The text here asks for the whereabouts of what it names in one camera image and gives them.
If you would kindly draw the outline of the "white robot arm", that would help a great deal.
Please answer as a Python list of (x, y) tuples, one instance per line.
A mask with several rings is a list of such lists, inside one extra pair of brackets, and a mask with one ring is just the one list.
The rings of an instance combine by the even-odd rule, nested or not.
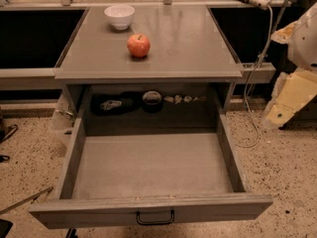
[(275, 82), (262, 121), (267, 129), (282, 127), (317, 96), (317, 3), (271, 38), (287, 44), (287, 57), (296, 70), (282, 72)]

